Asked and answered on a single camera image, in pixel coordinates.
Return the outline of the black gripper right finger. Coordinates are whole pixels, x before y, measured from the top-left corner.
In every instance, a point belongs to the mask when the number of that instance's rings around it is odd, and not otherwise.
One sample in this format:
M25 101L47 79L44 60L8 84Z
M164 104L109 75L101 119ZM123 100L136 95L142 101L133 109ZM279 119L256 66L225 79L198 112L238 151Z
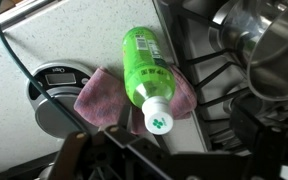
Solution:
M148 167L170 167L171 156L151 141L136 137L121 126L111 125L104 130L108 152L114 158L134 160Z

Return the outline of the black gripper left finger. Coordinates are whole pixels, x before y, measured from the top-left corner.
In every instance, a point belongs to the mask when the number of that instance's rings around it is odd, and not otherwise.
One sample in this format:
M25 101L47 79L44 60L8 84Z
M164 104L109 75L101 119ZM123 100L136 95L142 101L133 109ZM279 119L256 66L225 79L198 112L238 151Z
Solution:
M76 180L83 147L89 140L84 132L73 132L65 139L47 180Z

